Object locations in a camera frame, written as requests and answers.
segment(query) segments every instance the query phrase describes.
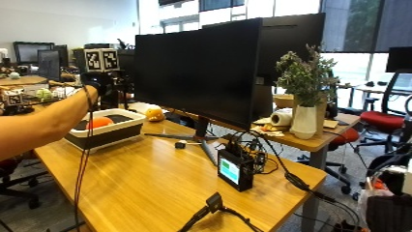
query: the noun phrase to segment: monitor stand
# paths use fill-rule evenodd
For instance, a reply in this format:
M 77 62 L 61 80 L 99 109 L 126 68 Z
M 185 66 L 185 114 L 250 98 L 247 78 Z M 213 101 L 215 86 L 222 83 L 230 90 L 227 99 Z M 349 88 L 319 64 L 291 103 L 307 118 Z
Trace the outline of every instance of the monitor stand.
M 203 116 L 199 116 L 197 133 L 193 136 L 191 135 L 166 134 L 166 133 L 145 133 L 145 135 L 166 137 L 166 138 L 177 138 L 177 139 L 181 139 L 181 140 L 190 140 L 190 141 L 201 143 L 201 146 L 202 146 L 202 148 L 203 148 L 203 150 L 205 150 L 205 152 L 209 156 L 209 159 L 211 160 L 214 165 L 218 166 L 218 161 L 215 159 L 213 151 L 210 150 L 210 148 L 207 146 L 207 142 L 210 140 L 218 139 L 219 137 L 207 136 L 209 123 L 210 123 L 210 119 L 203 117 Z

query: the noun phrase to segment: orange object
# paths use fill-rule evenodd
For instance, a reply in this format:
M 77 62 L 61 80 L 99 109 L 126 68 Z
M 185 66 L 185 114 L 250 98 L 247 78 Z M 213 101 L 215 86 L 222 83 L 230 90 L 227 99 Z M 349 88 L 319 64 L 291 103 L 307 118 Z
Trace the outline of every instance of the orange object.
M 158 106 L 153 105 L 146 111 L 146 117 L 150 122 L 159 122 L 166 120 L 165 110 Z
M 377 178 L 377 181 L 374 183 L 374 188 L 375 189 L 385 189 L 385 190 L 389 190 L 389 187 L 386 185 L 386 183 L 383 182 L 382 179 Z
M 113 124 L 115 124 L 114 120 L 111 120 L 109 117 L 98 117 L 93 119 L 93 122 L 89 122 L 87 130 L 90 130 L 91 128 L 102 128 Z

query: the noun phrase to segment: potted plant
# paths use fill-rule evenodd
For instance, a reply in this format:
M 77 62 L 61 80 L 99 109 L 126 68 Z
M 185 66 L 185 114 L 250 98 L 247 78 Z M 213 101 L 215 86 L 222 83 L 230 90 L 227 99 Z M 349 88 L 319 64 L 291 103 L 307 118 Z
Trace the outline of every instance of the potted plant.
M 321 56 L 319 47 L 307 45 L 307 48 L 309 62 L 289 51 L 277 63 L 277 69 L 282 72 L 278 86 L 294 95 L 298 103 L 291 131 L 303 139 L 311 138 L 318 131 L 318 105 L 335 98 L 339 81 L 333 76 L 333 67 L 337 65 L 334 59 Z

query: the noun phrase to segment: desk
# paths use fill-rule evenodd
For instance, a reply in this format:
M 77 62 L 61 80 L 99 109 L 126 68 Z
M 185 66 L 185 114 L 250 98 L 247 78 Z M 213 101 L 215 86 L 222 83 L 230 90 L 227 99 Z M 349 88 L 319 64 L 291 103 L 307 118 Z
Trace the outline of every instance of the desk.
M 182 113 L 179 110 L 174 110 L 169 108 L 169 111 L 173 111 L 178 114 Z M 339 114 L 337 119 L 349 123 L 347 126 L 338 126 L 337 129 L 325 129 L 326 131 L 343 134 L 347 129 L 353 128 L 357 123 L 359 122 L 359 116 L 351 114 Z M 211 122 L 222 127 L 230 128 L 233 130 L 239 130 L 231 125 L 227 125 L 222 122 L 211 120 Z M 326 158 L 327 158 L 327 151 L 329 151 L 329 144 L 337 138 L 337 134 L 325 132 L 321 135 L 315 135 L 311 139 L 305 140 L 298 138 L 290 131 L 285 132 L 285 137 L 277 136 L 267 136 L 267 138 L 281 144 L 289 145 L 291 147 L 299 148 L 303 151 L 311 152 L 311 159 L 310 165 L 318 169 L 325 169 L 326 167 Z M 313 218 L 319 214 L 319 200 L 313 198 L 307 201 L 305 208 L 303 208 L 303 216 Z M 302 222 L 302 231 L 310 232 L 314 231 L 317 222 L 310 219 L 303 219 Z
M 34 85 L 46 82 L 49 79 L 38 75 L 25 75 L 21 79 L 11 79 L 10 77 L 0 79 L 0 86 L 14 85 Z
M 365 98 L 370 98 L 371 97 L 371 94 L 386 94 L 386 91 L 387 91 L 387 86 L 366 86 L 366 85 L 362 85 L 362 86 L 358 86 L 357 89 L 359 91 L 363 92 L 363 101 L 365 101 Z M 402 89 L 399 87 L 394 87 L 394 89 L 391 90 L 391 93 L 393 95 L 399 95 L 399 96 L 405 96 L 405 97 L 409 97 L 410 95 L 412 95 L 412 91 L 411 89 Z M 367 102 L 365 101 L 365 104 L 363 104 L 363 110 L 366 111 L 367 110 Z
M 339 89 L 351 89 L 350 100 L 349 100 L 349 107 L 353 107 L 353 105 L 354 105 L 354 95 L 355 95 L 357 87 L 359 85 L 363 85 L 365 81 L 354 81 L 354 80 L 342 79 L 341 83 L 345 83 L 345 84 L 338 84 L 338 88 Z
M 142 133 L 195 131 L 165 120 L 145 123 Z M 281 168 L 257 175 L 254 188 L 238 192 L 218 177 L 199 146 L 174 148 L 175 139 L 142 135 L 91 154 L 81 194 L 81 210 L 95 231 L 178 231 L 219 191 L 225 205 L 265 231 L 277 231 L 310 194 L 283 177 Z M 35 149 L 67 197 L 74 200 L 82 152 L 65 140 Z M 290 171 L 318 189 L 326 173 L 285 159 Z M 191 231 L 250 231 L 238 217 L 215 213 Z

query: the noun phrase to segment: white pot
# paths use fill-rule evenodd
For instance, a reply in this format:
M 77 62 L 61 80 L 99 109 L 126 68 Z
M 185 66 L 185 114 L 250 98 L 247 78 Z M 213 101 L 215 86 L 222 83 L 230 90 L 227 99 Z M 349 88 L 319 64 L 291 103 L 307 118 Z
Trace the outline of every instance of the white pot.
M 291 132 L 301 139 L 310 139 L 318 131 L 318 108 L 298 105 Z

